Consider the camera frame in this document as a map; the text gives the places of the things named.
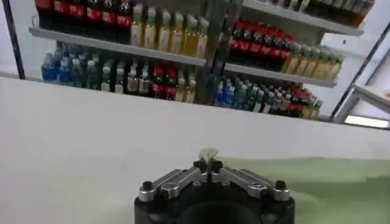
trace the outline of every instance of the white shelf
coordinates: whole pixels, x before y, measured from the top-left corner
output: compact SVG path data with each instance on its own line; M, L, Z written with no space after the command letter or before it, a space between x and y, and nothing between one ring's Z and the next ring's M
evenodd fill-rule
M333 33L341 33L341 34L353 35L353 36L360 36L363 34L362 30L355 29L353 27L344 26L342 24L313 17L304 13L295 12L293 10L284 9L277 5L263 3L258 0L244 0L243 6L261 12L269 13L272 15L280 16L286 19L298 21L300 23L312 25L315 27L320 27Z
M242 73L242 74L250 74L250 75L256 75L256 76L260 76L260 77L286 80L286 81L290 81L290 82L306 83L306 84L329 87L329 88L332 88L336 85L336 83L334 83L334 82L317 80L317 79L302 77L299 75L290 75L290 74L285 74L285 73L281 73L281 72L268 71L268 70L264 70L261 68L252 68L252 67L248 67L248 66L244 66L244 65L236 65L236 64L231 64L231 63L225 64L225 70L231 71L231 72L238 72L238 73Z
M118 43L98 40L94 38L82 37L73 34L41 29L39 27L30 27L29 31L35 37L42 37L51 40L63 41L66 43L96 47L100 49L139 55L144 57L158 58L167 61L179 62L186 65L203 66L206 63L206 60L202 58L194 58L194 57L189 57L189 56L184 56L179 54L172 54L163 51L146 49L142 47L135 47L126 44L118 44Z

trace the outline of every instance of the metal shelf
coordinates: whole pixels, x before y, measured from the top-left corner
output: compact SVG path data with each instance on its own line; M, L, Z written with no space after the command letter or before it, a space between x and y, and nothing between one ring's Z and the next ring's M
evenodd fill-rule
M341 34L352 35L352 36L360 36L363 34L362 30L355 29L353 27L344 26L342 24L313 17L304 13L299 13L292 10L284 9L277 5L267 4L259 0L244 0L243 6L250 9L265 12L268 14L280 16L282 18L298 21L300 23L308 24L311 26L320 27L333 33L341 33Z
M242 74L250 74L250 75L256 75L260 77L286 80L290 82L306 83L306 84L329 87L329 88L332 88L336 85L336 83L334 82L312 79L312 78L302 77L299 75L291 75L291 74L285 74L281 72L268 71L261 68L251 68L248 66L236 65L231 63L225 64L225 70L231 72L238 72Z
M150 58L158 58L167 61L174 61L186 65L203 66L206 64L206 59L194 58L179 54L172 54L163 51L156 51L142 47L135 47L126 44L118 44L114 42L98 40L94 38L82 37L73 34L61 33L52 30L41 29L39 27L30 27L30 33L35 37L42 37L51 40L63 41L66 43L79 44L83 46L96 47L100 49L123 52L127 54L139 55Z

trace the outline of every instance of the yellow bottle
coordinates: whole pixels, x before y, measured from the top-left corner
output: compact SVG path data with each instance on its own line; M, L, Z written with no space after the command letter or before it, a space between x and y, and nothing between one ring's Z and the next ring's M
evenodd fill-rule
M303 72L304 77L311 77L310 75L313 73L314 70L316 70L319 62L319 53L319 49L315 47L311 48L311 57L309 58L309 62L307 64L305 72Z
M156 10L150 7L147 10L147 24L145 27L144 47L155 49L156 41L156 26L155 26Z
M195 53L194 42L196 41L197 33L195 31L196 29L197 20L191 16L187 16L187 29L184 31L184 48L183 48L183 54L193 56Z
M301 51L302 46L297 43L294 43L292 48L293 50L291 52L291 55L289 56L289 63L286 66L285 70L285 73L287 74L293 74L293 72L295 71L295 68L299 63L299 52Z
M169 36L171 35L171 29L169 23L171 21L171 14L167 10L163 10L163 23L158 32L157 49L160 51L169 52Z
M310 53L311 53L311 48L306 45L303 45L302 53L299 58L299 65L295 68L294 71L295 75L303 76L309 62Z
M183 37L183 16L180 12L175 13L175 24L171 32L171 46L169 47L172 53L179 54L182 46Z
M141 23L141 17L142 17L142 4L137 4L133 9L133 22L131 27L131 43L133 46L141 47L143 46L142 39L142 23Z
M197 58L204 58L206 53L206 47L207 47L207 30L208 30L208 21L204 18L200 19L200 35L199 39L197 41L197 48L196 48L196 57Z

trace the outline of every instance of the dark soda bottle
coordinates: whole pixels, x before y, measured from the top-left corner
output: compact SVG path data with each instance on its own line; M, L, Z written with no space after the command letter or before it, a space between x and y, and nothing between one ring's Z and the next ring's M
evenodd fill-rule
M102 37L114 41L116 33L116 1L103 0L102 3Z
M69 0L70 25L75 33L84 33L86 5L87 0Z
M118 25L117 41L130 44L130 25L132 23L132 3L130 0L121 0L116 14Z
M35 6L39 15L40 27L50 29L52 27L53 16L52 0L35 0Z
M102 0L87 1L87 29L89 36L100 37L102 21Z
M67 0L54 0L55 29L66 32L69 28L69 4Z

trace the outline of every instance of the bottle cap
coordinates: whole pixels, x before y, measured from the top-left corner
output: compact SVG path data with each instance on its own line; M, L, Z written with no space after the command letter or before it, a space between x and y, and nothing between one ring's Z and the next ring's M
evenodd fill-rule
M88 61L88 66L95 66L95 62L93 60L89 60Z
M106 67L106 66L103 67L103 73L110 73L110 72L111 72L110 67Z

